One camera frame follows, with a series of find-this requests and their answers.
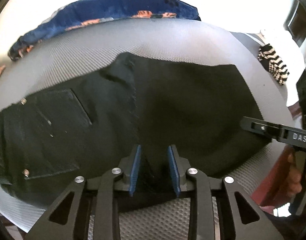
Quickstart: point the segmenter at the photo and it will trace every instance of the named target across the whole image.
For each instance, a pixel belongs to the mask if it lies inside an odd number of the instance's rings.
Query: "metal screw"
[[[84,181],[84,177],[83,176],[77,176],[74,180],[75,180],[76,183],[81,183],[81,182]]]
[[[120,168],[114,168],[112,169],[112,173],[113,174],[120,174],[122,172],[122,170]]]
[[[231,184],[231,183],[234,182],[234,179],[233,179],[232,177],[228,176],[228,177],[225,177],[224,181],[225,181],[226,183]]]
[[[195,168],[189,168],[188,169],[189,174],[197,174],[197,169]]]
[[[29,172],[27,169],[25,169],[25,170],[23,171],[23,174],[24,174],[25,177],[28,177],[28,175],[30,174],[30,172]]]

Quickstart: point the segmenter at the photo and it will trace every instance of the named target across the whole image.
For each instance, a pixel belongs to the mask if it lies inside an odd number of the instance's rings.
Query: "finger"
[[[290,166],[290,171],[288,179],[290,183],[298,183],[301,181],[302,174],[300,171],[293,165]]]
[[[291,191],[295,194],[300,193],[302,190],[302,186],[300,183],[292,183],[289,185],[288,192]]]
[[[289,154],[289,156],[287,157],[287,161],[289,162],[289,163],[294,163],[294,158],[293,158],[293,154],[291,153],[291,154]]]

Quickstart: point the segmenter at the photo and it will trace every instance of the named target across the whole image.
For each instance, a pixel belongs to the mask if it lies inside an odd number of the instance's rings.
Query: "blue gripper pad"
[[[136,154],[134,157],[134,162],[132,165],[132,170],[129,176],[129,195],[132,197],[133,193],[135,192],[136,188],[136,182],[138,177],[138,171],[139,171],[139,164],[141,161],[141,146],[139,145],[136,150]]]
[[[176,165],[176,162],[175,162],[175,158],[174,158],[174,154],[173,154],[171,146],[169,146],[168,149],[167,149],[167,157],[168,157],[168,160],[169,160],[173,189],[174,189],[174,192],[176,193],[176,196],[179,197],[180,192],[181,192],[181,190],[180,190],[180,176],[179,176],[179,172],[177,170],[177,165]]]

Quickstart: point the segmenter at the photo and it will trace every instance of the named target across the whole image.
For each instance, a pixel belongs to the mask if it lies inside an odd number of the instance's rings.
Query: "black and white striped fabric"
[[[258,60],[266,71],[271,73],[280,85],[284,85],[290,74],[275,49],[267,44],[259,49]]]

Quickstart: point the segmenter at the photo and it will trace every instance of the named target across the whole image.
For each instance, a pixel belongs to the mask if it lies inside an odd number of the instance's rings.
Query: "perforated gray mat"
[[[264,119],[292,126],[290,113],[269,73],[231,33],[206,23],[179,19],[113,21],[42,42],[4,71],[0,78],[0,110],[28,94],[102,68],[126,51],[148,58],[201,65],[234,64]],[[231,176],[251,194],[283,148],[284,144],[272,142]],[[188,201],[174,200],[121,214],[121,234],[124,239],[181,239],[177,237],[181,237],[186,228],[188,208]],[[163,216],[166,211],[173,215]],[[43,210],[12,198],[0,188],[0,212],[27,232]],[[147,217],[155,217],[156,223],[145,219]]]

